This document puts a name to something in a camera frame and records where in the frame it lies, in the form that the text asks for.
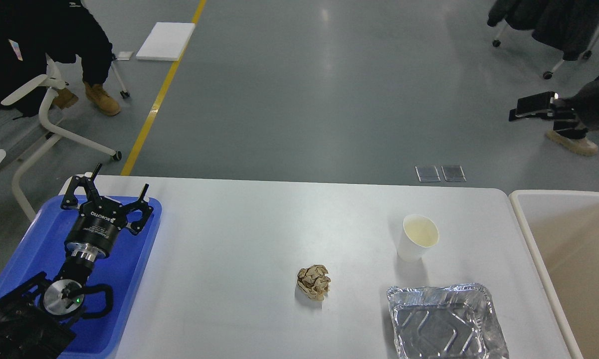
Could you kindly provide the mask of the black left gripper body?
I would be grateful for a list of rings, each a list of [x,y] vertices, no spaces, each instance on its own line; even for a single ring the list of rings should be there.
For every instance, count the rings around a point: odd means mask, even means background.
[[[64,241],[66,255],[89,253],[96,259],[110,257],[122,227],[128,223],[124,205],[106,196],[88,198]]]

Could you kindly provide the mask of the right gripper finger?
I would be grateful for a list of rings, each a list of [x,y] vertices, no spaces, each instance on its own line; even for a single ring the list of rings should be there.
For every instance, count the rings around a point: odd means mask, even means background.
[[[516,113],[549,113],[565,111],[568,104],[555,91],[546,91],[518,99]]]
[[[552,122],[564,122],[568,124],[577,125],[578,117],[572,111],[549,111],[549,112],[534,112],[527,114],[518,114],[516,109],[512,109],[509,112],[509,122],[521,121],[521,120],[542,120]]]

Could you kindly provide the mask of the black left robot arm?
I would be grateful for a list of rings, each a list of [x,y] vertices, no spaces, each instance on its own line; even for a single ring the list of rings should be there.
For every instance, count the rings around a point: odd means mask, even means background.
[[[146,267],[161,206],[74,176],[47,202],[0,278],[0,359],[107,355]]]

